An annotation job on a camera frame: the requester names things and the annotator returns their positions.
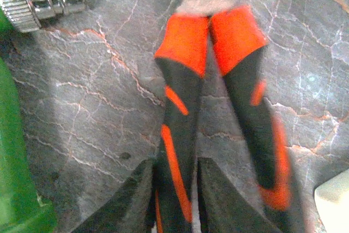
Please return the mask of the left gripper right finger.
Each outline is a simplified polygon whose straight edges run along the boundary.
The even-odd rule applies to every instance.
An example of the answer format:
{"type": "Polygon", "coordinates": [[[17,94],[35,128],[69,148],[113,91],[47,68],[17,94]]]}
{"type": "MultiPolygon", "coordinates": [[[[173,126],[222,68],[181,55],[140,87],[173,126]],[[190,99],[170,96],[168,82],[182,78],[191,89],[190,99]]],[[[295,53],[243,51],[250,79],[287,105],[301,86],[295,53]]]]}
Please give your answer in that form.
{"type": "Polygon", "coordinates": [[[211,158],[197,159],[197,192],[202,232],[280,232],[240,195],[211,158]]]}

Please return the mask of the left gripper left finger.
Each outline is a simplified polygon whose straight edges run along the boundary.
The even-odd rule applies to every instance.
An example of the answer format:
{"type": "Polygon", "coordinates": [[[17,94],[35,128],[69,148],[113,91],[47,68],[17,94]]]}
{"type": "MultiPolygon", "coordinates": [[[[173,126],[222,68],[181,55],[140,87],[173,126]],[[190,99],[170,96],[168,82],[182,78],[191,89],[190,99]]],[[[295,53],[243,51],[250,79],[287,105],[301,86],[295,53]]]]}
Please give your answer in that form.
{"type": "Polygon", "coordinates": [[[142,161],[112,198],[73,232],[151,232],[153,165],[152,158],[142,161]]]}

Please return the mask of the white four-peg base plate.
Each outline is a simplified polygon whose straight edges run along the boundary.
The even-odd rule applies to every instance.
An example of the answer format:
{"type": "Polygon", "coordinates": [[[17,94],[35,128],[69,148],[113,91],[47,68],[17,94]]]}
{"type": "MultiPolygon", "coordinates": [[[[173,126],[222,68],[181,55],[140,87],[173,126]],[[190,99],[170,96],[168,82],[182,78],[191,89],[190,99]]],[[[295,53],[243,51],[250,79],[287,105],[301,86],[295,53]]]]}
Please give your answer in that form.
{"type": "Polygon", "coordinates": [[[348,232],[348,177],[336,176],[315,189],[315,204],[326,232],[348,232]]]}

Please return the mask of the orange black pliers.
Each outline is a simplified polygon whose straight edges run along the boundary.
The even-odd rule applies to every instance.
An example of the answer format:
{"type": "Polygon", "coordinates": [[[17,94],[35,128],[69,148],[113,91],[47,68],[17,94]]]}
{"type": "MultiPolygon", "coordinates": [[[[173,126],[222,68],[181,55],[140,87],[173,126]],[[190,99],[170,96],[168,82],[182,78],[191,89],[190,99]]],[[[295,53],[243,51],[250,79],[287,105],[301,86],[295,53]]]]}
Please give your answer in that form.
{"type": "Polygon", "coordinates": [[[291,213],[287,136],[264,96],[267,45],[242,0],[181,0],[169,18],[154,55],[166,98],[154,170],[158,232],[192,232],[199,157],[213,159],[280,232],[303,231],[291,213]]]}

